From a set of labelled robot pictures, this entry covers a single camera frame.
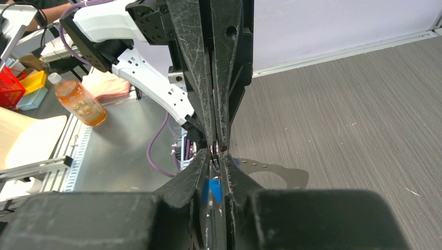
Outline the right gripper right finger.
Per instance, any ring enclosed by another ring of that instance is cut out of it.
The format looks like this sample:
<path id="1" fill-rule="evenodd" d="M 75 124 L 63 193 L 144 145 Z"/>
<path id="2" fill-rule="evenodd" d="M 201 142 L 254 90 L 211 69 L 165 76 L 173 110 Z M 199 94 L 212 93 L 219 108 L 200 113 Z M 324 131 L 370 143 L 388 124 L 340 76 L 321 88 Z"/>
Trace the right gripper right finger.
<path id="1" fill-rule="evenodd" d="M 408 249 L 394 215 L 369 190 L 267 190 L 219 155 L 228 249 Z"/>

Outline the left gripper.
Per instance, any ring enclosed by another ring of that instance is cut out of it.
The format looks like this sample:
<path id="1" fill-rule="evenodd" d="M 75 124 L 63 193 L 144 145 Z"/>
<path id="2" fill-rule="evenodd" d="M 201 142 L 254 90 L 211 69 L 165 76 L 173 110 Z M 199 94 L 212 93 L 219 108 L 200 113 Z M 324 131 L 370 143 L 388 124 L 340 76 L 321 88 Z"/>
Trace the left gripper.
<path id="1" fill-rule="evenodd" d="M 208 145 L 225 151 L 253 73 L 254 1 L 135 1 L 126 10 L 151 45 L 169 48 L 191 100 L 201 108 Z"/>

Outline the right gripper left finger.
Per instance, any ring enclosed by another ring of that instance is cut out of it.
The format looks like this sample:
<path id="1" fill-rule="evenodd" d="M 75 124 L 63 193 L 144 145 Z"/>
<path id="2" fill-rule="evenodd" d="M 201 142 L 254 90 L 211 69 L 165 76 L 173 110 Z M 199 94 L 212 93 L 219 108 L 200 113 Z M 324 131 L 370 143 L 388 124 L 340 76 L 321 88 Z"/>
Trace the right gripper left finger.
<path id="1" fill-rule="evenodd" d="M 202 249 L 210 153 L 154 192 L 42 193 L 1 233 L 1 249 Z"/>

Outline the blue key tag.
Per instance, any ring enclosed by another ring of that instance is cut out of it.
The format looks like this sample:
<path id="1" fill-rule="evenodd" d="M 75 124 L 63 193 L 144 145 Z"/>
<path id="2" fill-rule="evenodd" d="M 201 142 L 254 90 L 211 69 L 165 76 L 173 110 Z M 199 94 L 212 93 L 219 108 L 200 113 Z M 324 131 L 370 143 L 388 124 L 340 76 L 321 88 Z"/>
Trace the blue key tag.
<path id="1" fill-rule="evenodd" d="M 219 181 L 218 177 L 206 180 L 204 182 L 203 191 L 202 191 L 202 201 L 205 203 L 208 202 L 209 192 L 212 193 L 212 195 L 214 196 L 215 200 L 218 203 L 220 203 L 220 204 L 222 203 L 223 192 L 220 187 L 220 181 Z"/>

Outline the large metal keyring disc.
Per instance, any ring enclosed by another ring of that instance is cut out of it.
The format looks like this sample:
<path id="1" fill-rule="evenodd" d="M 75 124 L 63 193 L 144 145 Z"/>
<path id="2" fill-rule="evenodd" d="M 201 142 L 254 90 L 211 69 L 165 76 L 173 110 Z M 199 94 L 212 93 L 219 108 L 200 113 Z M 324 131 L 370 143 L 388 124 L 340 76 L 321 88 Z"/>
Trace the large metal keyring disc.
<path id="1" fill-rule="evenodd" d="M 309 181 L 309 173 L 303 169 L 285 168 L 256 160 L 236 158 L 237 167 L 266 189 L 301 190 Z"/>

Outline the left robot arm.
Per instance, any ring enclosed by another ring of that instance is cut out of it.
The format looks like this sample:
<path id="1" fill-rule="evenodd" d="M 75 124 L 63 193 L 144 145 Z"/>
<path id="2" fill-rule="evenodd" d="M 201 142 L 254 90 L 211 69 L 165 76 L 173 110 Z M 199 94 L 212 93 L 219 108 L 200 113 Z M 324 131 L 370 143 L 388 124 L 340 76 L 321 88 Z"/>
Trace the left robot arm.
<path id="1" fill-rule="evenodd" d="M 231 124 L 253 75 L 254 1 L 86 1 L 60 18 L 78 59 L 155 100 L 203 147 L 229 149 Z M 167 46 L 171 72 L 158 72 L 134 42 Z"/>

